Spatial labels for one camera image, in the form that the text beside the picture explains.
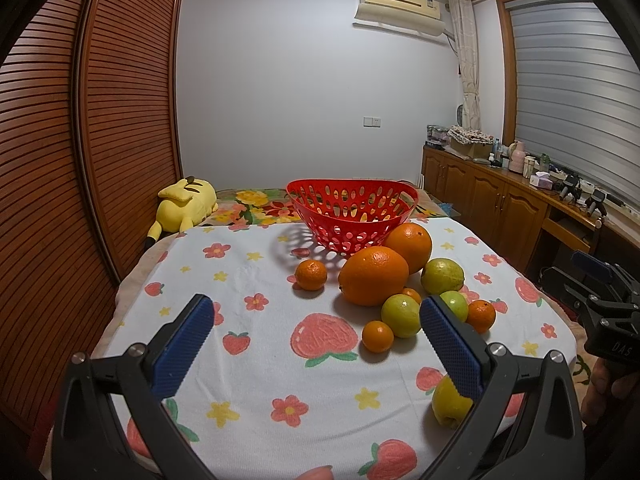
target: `red plastic basket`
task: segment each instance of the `red plastic basket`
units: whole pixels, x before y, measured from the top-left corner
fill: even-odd
[[[418,202],[413,187],[391,180],[294,180],[287,192],[318,243],[346,254],[380,245]]]

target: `pikachu plush toy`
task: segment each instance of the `pikachu plush toy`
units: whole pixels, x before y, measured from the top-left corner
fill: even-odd
[[[156,221],[146,236],[145,251],[158,241],[162,231],[184,232],[218,209],[216,191],[211,184],[192,176],[165,187],[158,197],[162,202],[158,206]]]

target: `bed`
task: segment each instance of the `bed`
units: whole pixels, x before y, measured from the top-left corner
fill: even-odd
[[[402,478],[418,478],[452,435],[430,412],[433,387],[446,372],[427,339],[397,339],[388,356],[370,354],[359,335],[377,309],[342,300],[336,278],[343,259],[314,242],[284,190],[226,190],[218,196],[219,209],[203,225],[160,240],[124,279],[93,357],[148,342],[202,292],[214,301],[215,327],[165,405],[218,478],[242,480],[260,471],[260,478],[294,479],[323,465],[333,467],[336,480],[370,471],[374,478],[372,469],[393,454],[404,461]],[[411,221],[430,232],[433,257],[462,265],[467,299],[482,297],[496,306],[487,341],[531,356],[560,349],[575,366],[581,400],[592,360],[582,348],[583,330],[423,191]],[[306,250],[329,271],[320,294],[295,284],[293,272]],[[421,290],[418,274],[409,286]],[[348,335],[334,348],[326,334],[340,326]],[[317,349],[300,342],[305,331]],[[513,397],[502,430],[520,401]],[[145,460],[148,452],[126,404],[116,398],[115,405],[133,449]],[[48,468],[47,452],[43,472]]]

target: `air conditioner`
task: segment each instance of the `air conditioner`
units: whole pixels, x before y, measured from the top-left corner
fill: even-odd
[[[440,4],[433,0],[360,0],[355,18],[408,28],[431,36],[439,36],[444,32]]]

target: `orange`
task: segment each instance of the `orange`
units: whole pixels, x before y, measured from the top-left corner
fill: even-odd
[[[296,268],[296,283],[304,290],[320,290],[326,282],[326,267],[316,260],[305,260]]]
[[[418,305],[422,303],[422,298],[420,297],[420,294],[418,294],[418,291],[413,288],[409,288],[408,286],[406,286],[402,290],[401,294],[404,294],[409,298],[412,298],[412,300],[415,300],[415,303],[417,303]]]
[[[422,226],[405,222],[396,227],[382,243],[402,256],[409,265],[409,274],[421,270],[431,258],[431,237]]]
[[[469,323],[479,334],[489,330],[495,322],[494,306],[485,300],[475,300],[469,303],[469,315],[466,316]]]
[[[369,321],[362,329],[362,344],[375,354],[386,352],[394,343],[394,333],[382,321]]]
[[[408,277],[409,267],[400,254],[387,247],[367,247],[346,261],[338,283],[347,301],[377,306],[400,294]]]

